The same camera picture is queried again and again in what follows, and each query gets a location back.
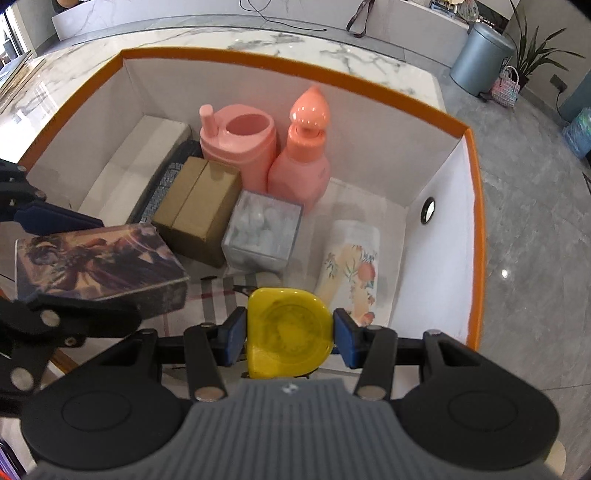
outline woven bag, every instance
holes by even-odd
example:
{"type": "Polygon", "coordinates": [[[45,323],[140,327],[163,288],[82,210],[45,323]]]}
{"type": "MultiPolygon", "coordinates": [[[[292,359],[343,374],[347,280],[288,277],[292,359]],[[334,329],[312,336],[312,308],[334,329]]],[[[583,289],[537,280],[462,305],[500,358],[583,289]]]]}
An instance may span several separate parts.
{"type": "Polygon", "coordinates": [[[519,73],[510,65],[507,65],[499,77],[495,80],[491,89],[492,97],[495,102],[502,106],[513,107],[519,94],[519,73]],[[512,74],[515,73],[516,80],[513,80],[512,74]]]}

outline pink bottle cap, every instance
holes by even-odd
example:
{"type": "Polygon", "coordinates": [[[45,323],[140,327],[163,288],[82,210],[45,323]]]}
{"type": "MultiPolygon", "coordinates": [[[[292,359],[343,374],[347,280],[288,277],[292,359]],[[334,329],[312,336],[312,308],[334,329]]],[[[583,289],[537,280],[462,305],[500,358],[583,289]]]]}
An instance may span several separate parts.
{"type": "Polygon", "coordinates": [[[317,86],[307,89],[290,111],[291,126],[287,131],[288,155],[297,161],[309,162],[324,153],[330,122],[330,109],[317,86]]]}

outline blue gripper pad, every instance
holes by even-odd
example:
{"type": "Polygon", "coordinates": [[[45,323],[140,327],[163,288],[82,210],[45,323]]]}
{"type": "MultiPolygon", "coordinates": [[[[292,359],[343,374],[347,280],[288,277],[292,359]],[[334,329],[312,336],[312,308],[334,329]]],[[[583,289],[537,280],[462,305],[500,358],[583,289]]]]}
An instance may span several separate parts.
{"type": "Polygon", "coordinates": [[[238,307],[218,329],[218,341],[225,345],[216,358],[218,365],[229,367],[238,360],[244,340],[246,340],[246,308],[238,307]]]}
{"type": "Polygon", "coordinates": [[[355,321],[345,313],[343,309],[336,309],[333,312],[335,321],[335,343],[339,348],[343,362],[349,368],[362,368],[362,360],[359,354],[359,341],[356,335],[359,327],[355,321]]]}
{"type": "Polygon", "coordinates": [[[20,223],[23,230],[33,235],[52,235],[104,226],[102,220],[98,218],[38,200],[19,207],[14,214],[14,221],[20,223]]]}

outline green leaves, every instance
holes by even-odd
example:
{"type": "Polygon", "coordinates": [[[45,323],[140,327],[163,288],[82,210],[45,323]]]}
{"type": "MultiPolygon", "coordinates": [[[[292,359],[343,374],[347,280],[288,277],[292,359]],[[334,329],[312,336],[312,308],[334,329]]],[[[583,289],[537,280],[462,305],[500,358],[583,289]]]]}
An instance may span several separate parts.
{"type": "Polygon", "coordinates": [[[519,49],[517,48],[517,42],[515,41],[515,39],[511,37],[511,35],[509,34],[507,34],[507,37],[509,37],[509,39],[513,42],[513,45],[515,45],[515,51],[518,51],[519,49]]]}
{"type": "Polygon", "coordinates": [[[549,40],[560,35],[562,32],[566,30],[566,28],[561,28],[560,30],[555,31],[554,33],[548,35],[546,39],[540,44],[540,46],[536,45],[537,38],[538,38],[538,31],[539,27],[535,28],[534,36],[529,42],[528,45],[528,31],[527,31],[527,17],[524,15],[523,19],[517,13],[517,9],[513,0],[509,0],[511,2],[511,7],[513,8],[513,14],[515,15],[515,21],[517,22],[517,26],[519,27],[519,47],[517,48],[517,42],[515,46],[517,48],[517,70],[519,73],[525,77],[528,77],[533,73],[533,71],[539,67],[540,65],[550,64],[558,67],[559,69],[569,71],[567,67],[562,65],[561,63],[555,61],[554,59],[549,58],[549,55],[554,53],[565,53],[567,55],[571,55],[573,57],[578,57],[580,59],[585,58],[583,55],[576,53],[574,51],[569,50],[561,50],[560,48],[546,48],[546,44],[549,40]]]}

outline wall outlet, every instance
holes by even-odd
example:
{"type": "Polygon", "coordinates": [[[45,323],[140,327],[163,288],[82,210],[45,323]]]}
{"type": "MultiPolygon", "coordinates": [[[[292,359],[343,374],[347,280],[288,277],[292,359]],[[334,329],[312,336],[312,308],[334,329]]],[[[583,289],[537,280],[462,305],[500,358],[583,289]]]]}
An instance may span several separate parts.
{"type": "Polygon", "coordinates": [[[552,75],[550,83],[554,85],[560,93],[564,92],[569,87],[557,75],[552,75]]]}

